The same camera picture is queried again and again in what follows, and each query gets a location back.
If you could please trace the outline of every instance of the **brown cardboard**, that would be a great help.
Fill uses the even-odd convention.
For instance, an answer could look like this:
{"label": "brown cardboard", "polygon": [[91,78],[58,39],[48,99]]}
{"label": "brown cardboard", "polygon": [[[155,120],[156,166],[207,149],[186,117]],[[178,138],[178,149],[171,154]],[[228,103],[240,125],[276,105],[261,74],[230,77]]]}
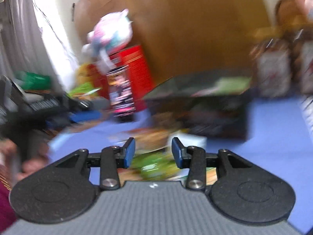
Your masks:
{"label": "brown cardboard", "polygon": [[101,16],[124,8],[157,84],[181,73],[250,66],[247,33],[270,25],[262,0],[80,0],[82,40]]}

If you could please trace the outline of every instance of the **cardboard box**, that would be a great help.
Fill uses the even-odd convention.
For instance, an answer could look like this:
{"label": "cardboard box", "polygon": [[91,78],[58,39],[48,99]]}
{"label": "cardboard box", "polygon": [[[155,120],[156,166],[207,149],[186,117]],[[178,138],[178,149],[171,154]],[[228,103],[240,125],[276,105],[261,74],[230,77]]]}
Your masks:
{"label": "cardboard box", "polygon": [[188,133],[206,137],[248,138],[250,76],[212,70],[172,77],[143,99],[154,118],[170,116]]}

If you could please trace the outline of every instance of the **white wall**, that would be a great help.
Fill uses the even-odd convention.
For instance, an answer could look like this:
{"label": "white wall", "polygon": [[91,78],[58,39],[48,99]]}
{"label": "white wall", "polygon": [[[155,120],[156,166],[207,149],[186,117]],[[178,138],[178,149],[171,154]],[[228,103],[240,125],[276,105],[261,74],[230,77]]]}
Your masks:
{"label": "white wall", "polygon": [[77,3],[79,0],[55,0],[58,12],[66,31],[68,40],[71,44],[73,52],[76,54],[78,60],[81,62],[82,56],[81,48],[82,43],[78,37],[75,29],[74,22],[72,22],[72,5]]}
{"label": "white wall", "polygon": [[68,45],[68,37],[66,32],[63,30],[63,23],[58,17],[59,11],[56,5],[56,0],[40,0],[40,4],[37,6],[46,14],[49,21],[52,23],[57,35],[62,39],[62,41]]}

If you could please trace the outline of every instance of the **gray base plate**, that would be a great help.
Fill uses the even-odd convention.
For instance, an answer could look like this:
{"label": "gray base plate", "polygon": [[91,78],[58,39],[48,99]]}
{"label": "gray base plate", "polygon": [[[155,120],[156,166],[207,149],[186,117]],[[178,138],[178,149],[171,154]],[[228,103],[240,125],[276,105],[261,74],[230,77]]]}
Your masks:
{"label": "gray base plate", "polygon": [[102,192],[86,213],[55,225],[17,221],[3,235],[300,235],[286,221],[253,227],[217,212],[177,182],[131,182]]}

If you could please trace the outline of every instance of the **metal screw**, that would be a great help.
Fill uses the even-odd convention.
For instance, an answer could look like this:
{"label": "metal screw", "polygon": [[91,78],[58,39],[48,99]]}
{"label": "metal screw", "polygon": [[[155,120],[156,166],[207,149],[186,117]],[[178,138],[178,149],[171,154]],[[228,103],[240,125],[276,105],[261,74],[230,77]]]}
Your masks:
{"label": "metal screw", "polygon": [[114,187],[117,185],[117,181],[115,179],[105,179],[102,181],[102,185],[106,187]]}
{"label": "metal screw", "polygon": [[198,179],[193,179],[193,180],[189,181],[188,185],[190,188],[199,189],[203,186],[203,183],[202,183],[202,181],[200,181]]}

